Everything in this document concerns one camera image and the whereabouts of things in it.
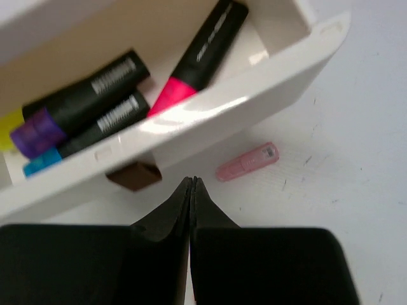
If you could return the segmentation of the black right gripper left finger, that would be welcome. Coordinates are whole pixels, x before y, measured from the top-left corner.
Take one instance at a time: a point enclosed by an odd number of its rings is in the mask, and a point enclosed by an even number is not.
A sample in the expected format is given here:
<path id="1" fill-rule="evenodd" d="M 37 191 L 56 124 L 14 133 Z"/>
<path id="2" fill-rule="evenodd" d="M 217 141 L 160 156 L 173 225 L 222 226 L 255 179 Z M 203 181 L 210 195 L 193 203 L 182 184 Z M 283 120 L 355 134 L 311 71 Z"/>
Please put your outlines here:
<path id="1" fill-rule="evenodd" d="M 191 178 L 127 226 L 1 227 L 2 304 L 176 304 L 184 297 Z"/>

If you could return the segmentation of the yellow highlighter marker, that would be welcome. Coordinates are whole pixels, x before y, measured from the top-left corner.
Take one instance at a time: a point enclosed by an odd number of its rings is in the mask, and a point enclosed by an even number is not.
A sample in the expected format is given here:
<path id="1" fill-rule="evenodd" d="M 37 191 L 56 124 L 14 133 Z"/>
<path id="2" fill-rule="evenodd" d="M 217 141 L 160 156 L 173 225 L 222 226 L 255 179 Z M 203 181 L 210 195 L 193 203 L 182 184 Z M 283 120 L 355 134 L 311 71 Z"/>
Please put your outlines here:
<path id="1" fill-rule="evenodd" d="M 43 95 L 1 118 L 1 151 L 18 150 L 10 132 L 36 111 L 46 107 L 65 131 L 74 119 L 93 119 L 112 108 L 127 93 L 150 76 L 146 64 L 129 50 L 87 77 Z"/>

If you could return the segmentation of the pink highlighter marker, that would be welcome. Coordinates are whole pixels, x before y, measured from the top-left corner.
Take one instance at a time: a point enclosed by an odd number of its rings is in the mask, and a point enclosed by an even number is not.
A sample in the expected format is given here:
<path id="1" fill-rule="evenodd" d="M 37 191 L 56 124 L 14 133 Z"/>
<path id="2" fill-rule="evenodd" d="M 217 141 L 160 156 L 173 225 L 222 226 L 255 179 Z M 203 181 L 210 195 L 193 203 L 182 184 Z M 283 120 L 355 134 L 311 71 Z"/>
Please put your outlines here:
<path id="1" fill-rule="evenodd" d="M 247 15 L 246 5 L 218 1 L 182 55 L 147 117 L 155 116 L 205 89 Z"/>

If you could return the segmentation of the purple highlighter marker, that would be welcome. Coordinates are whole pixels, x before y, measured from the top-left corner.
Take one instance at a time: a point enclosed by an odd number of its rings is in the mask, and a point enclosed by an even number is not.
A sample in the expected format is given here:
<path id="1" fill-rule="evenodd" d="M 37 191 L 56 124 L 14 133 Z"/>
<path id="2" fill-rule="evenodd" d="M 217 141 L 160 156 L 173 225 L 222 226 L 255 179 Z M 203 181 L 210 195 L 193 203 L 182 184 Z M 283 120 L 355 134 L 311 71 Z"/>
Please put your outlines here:
<path id="1" fill-rule="evenodd" d="M 65 131 L 52 118 L 46 107 L 36 111 L 10 132 L 15 147 L 27 158 L 34 159 L 55 149 L 65 158 L 104 140 L 146 118 L 150 110 L 137 90 L 127 94 L 99 118 L 74 119 Z"/>

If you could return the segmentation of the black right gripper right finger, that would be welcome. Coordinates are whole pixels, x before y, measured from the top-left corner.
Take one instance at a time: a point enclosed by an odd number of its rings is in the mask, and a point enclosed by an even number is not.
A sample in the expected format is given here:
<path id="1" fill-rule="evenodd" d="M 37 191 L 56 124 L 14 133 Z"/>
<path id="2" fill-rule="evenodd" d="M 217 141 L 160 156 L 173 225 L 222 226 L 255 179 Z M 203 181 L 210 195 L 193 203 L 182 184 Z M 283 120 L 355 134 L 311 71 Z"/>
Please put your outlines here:
<path id="1" fill-rule="evenodd" d="M 358 304 L 343 249 L 318 227 L 240 227 L 194 178 L 190 268 L 197 304 Z"/>

